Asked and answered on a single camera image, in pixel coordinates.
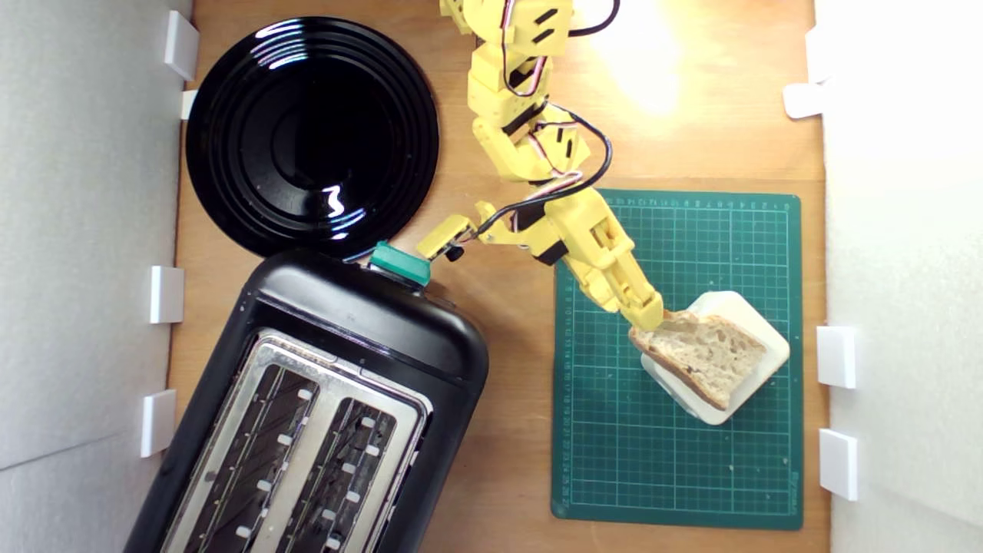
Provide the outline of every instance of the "white wall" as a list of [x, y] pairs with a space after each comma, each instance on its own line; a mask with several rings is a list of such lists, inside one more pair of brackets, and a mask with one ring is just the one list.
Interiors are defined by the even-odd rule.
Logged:
[[833, 551], [983, 550], [983, 6], [817, 0], [831, 325], [858, 329], [859, 501]]
[[160, 61], [191, 0], [0, 0], [0, 551], [122, 547], [159, 459], [140, 400], [170, 329], [181, 79]]

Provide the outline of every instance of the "white bracket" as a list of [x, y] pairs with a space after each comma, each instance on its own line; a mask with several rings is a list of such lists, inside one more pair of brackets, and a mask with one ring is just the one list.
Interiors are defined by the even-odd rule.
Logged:
[[805, 33], [805, 63], [809, 82], [792, 83], [781, 91], [788, 117], [802, 119], [823, 113], [828, 102], [822, 83], [833, 75], [837, 57], [835, 39], [825, 28], [816, 26]]
[[819, 431], [819, 484], [847, 501], [857, 500], [857, 439]]
[[198, 97], [198, 91], [184, 91], [181, 96], [181, 120], [187, 121], [191, 117], [191, 106], [195, 103], [195, 98]]
[[184, 320], [184, 270], [155, 265], [150, 268], [150, 323]]
[[850, 390], [857, 387], [855, 329], [817, 327], [816, 358], [819, 382]]
[[150, 457], [170, 445], [174, 438], [176, 416], [177, 393], [174, 390], [164, 390], [152, 396], [144, 396], [140, 457]]
[[198, 68], [198, 30], [176, 10], [167, 18], [167, 43], [164, 45], [164, 63], [185, 81], [195, 79]]

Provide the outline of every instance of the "robotic arm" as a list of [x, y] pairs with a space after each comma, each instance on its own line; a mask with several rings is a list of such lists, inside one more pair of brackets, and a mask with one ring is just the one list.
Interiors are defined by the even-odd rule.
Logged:
[[[639, 330], [653, 330], [663, 320], [662, 297], [635, 261], [634, 242], [592, 188], [610, 165], [610, 141], [580, 116], [550, 103], [548, 95], [551, 57], [563, 53], [568, 37], [610, 23], [619, 0], [606, 22], [573, 31], [573, 0], [439, 1], [441, 14], [461, 32], [484, 41], [472, 53], [468, 73], [475, 138], [502, 178], [533, 190], [500, 210], [479, 202], [477, 222], [452, 215], [417, 250], [431, 261], [441, 255], [454, 261], [476, 238], [524, 247], [546, 265], [565, 263], [583, 293], [605, 310], [620, 312]], [[590, 156], [582, 129], [598, 136], [606, 150], [601, 169], [589, 177], [579, 169]]]

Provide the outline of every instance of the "wooden surface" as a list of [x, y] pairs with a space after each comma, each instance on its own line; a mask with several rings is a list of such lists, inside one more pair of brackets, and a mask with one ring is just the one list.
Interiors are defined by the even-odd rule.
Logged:
[[[609, 6], [580, 4], [584, 21], [602, 18]], [[816, 429], [827, 424], [828, 414], [815, 379], [812, 331], [823, 323], [826, 303], [822, 137], [817, 121], [789, 121], [781, 107], [781, 88], [805, 78], [803, 34], [812, 26], [812, 4], [623, 4], [610, 29], [572, 41], [557, 59], [551, 95], [611, 136], [614, 164], [604, 186], [793, 193], [802, 199], [805, 526], [772, 532], [554, 519], [552, 272], [520, 250], [477, 245], [455, 264], [434, 264], [446, 296], [486, 337], [491, 374], [422, 550], [825, 553], [830, 499], [819, 487]], [[474, 38], [438, 17], [435, 0], [196, 0], [199, 79], [242, 36], [301, 15], [334, 15], [375, 27], [406, 47], [432, 82], [442, 133], [439, 170], [423, 208], [394, 240], [397, 246], [412, 248], [448, 214], [472, 215], [479, 199], [502, 205], [525, 194], [499, 184], [471, 137], [465, 93]], [[174, 329], [169, 378], [180, 411], [257, 262], [207, 218], [183, 170], [177, 265], [187, 275], [186, 311]]]

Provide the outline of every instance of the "cutting mat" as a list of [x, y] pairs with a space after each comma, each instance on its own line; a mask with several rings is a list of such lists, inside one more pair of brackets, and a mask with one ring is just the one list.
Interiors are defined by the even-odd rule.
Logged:
[[802, 526], [802, 276], [794, 196], [604, 190], [665, 307], [736, 290], [791, 345], [721, 426], [641, 368], [628, 324], [556, 270], [552, 510], [564, 519]]

